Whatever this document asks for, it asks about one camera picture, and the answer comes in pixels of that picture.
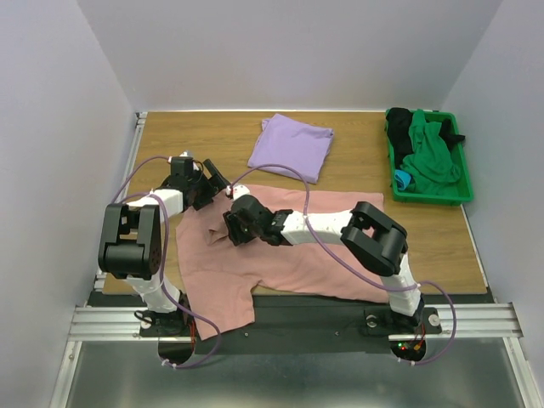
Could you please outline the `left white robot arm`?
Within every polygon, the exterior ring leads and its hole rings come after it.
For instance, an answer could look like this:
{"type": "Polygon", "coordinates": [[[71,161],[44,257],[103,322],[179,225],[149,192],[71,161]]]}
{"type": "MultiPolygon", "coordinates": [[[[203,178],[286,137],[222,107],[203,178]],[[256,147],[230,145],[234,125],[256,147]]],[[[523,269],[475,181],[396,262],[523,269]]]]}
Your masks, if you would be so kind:
{"type": "Polygon", "coordinates": [[[161,314],[162,328],[178,335],[188,328],[190,316],[176,306],[180,292],[164,272],[169,219],[213,203],[230,181],[209,159],[200,162],[186,153],[164,159],[170,174],[159,187],[117,196],[106,207],[98,263],[101,271],[128,283],[149,311],[161,314]]]}

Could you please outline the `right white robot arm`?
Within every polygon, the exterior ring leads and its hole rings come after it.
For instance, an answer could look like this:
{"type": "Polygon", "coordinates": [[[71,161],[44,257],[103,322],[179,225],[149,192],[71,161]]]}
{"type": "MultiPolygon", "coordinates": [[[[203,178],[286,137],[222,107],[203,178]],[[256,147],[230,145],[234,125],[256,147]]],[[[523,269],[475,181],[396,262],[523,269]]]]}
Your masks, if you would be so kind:
{"type": "Polygon", "coordinates": [[[370,202],[359,201],[342,212],[309,213],[307,207],[273,212],[256,197],[242,195],[223,218],[236,246],[255,238],[276,247],[317,243],[344,267],[348,264],[328,247],[347,248],[379,277],[373,286],[388,293],[394,327],[409,332],[421,324],[424,301],[409,265],[407,232],[370,202]]]}

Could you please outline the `purple t shirt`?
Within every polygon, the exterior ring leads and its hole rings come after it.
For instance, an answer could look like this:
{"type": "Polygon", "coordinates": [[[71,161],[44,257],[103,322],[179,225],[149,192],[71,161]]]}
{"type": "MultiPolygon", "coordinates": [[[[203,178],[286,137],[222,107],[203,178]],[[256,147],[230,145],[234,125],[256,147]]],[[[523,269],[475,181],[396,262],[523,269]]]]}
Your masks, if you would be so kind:
{"type": "Polygon", "coordinates": [[[298,172],[309,184],[317,184],[325,159],[330,153],[334,131],[298,122],[282,114],[274,114],[261,122],[262,132],[255,142],[247,165],[292,179],[298,172]]]}

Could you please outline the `pink printed t shirt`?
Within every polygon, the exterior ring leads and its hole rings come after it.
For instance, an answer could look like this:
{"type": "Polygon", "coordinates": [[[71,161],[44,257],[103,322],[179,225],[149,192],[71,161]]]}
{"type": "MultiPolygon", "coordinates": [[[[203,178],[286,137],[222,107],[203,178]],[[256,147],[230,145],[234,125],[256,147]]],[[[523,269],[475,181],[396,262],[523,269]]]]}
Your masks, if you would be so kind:
{"type": "Polygon", "coordinates": [[[317,294],[385,303],[388,295],[353,275],[318,244],[271,246],[259,239],[235,246],[223,215],[225,194],[201,210],[189,209],[177,229],[178,265],[190,307],[201,316],[202,339],[255,321],[252,289],[317,294]]]}

